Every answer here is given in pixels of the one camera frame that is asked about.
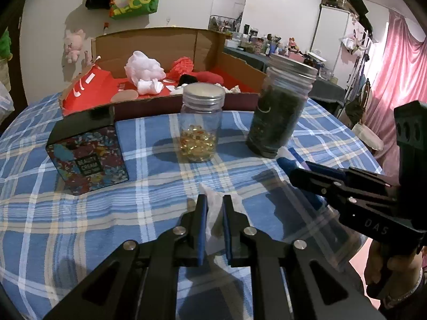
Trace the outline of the person's right hand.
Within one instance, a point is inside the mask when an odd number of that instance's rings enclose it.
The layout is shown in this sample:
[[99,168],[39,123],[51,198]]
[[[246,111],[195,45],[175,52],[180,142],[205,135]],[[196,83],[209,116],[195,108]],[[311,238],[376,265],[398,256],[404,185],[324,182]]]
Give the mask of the person's right hand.
[[364,271],[366,285],[378,284],[381,281],[381,269],[386,264],[392,276],[383,290],[383,295],[388,301],[403,301],[421,285],[424,249],[418,254],[414,252],[410,257],[392,257],[387,262],[380,255],[380,250],[380,244],[372,241]]

